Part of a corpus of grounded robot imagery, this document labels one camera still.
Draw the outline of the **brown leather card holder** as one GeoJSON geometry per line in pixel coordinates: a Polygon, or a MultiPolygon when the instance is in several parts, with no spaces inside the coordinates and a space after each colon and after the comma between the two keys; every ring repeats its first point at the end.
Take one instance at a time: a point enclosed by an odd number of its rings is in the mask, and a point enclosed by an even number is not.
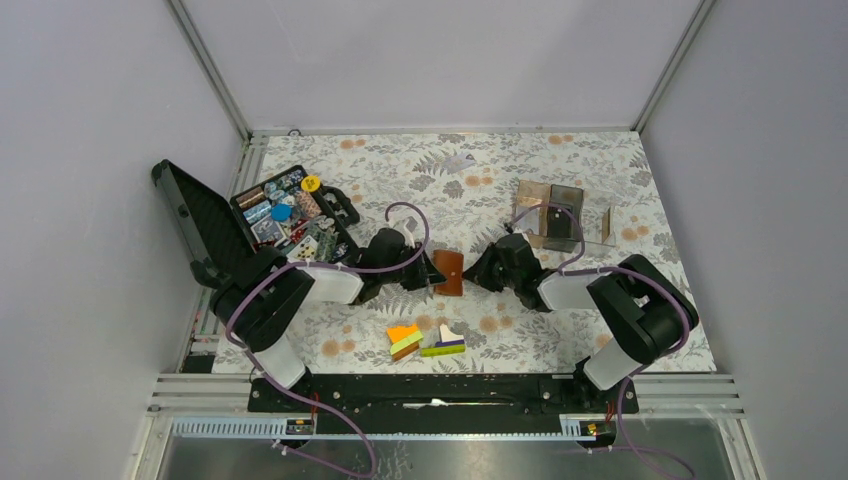
{"type": "Polygon", "coordinates": [[[433,263],[445,277],[445,281],[434,287],[434,293],[442,296],[463,295],[464,256],[452,250],[437,249],[433,252],[433,263]]]}

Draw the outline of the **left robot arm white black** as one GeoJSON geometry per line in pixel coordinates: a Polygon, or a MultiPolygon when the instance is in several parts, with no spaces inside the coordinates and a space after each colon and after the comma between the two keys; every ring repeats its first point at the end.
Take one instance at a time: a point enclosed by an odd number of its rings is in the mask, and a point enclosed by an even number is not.
{"type": "Polygon", "coordinates": [[[310,385],[302,378],[304,362],[285,332],[305,303],[360,305],[387,284],[407,291],[447,282],[423,251],[422,244],[393,228],[382,228],[348,267],[320,268],[307,259],[292,260],[264,247],[239,273],[217,289],[211,309],[227,338],[258,361],[256,369],[275,382],[272,398],[288,411],[309,401],[310,385]]]}

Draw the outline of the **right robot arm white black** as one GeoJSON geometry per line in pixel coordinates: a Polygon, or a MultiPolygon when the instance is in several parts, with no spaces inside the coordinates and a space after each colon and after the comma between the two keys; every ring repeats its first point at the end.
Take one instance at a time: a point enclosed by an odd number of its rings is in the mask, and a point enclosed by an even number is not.
{"type": "Polygon", "coordinates": [[[612,338],[575,370],[575,402],[597,412],[613,387],[657,359],[681,349],[700,318],[693,304],[645,256],[595,269],[545,268],[524,235],[489,244],[463,279],[491,291],[510,289],[522,305],[550,313],[596,309],[612,338]]]}

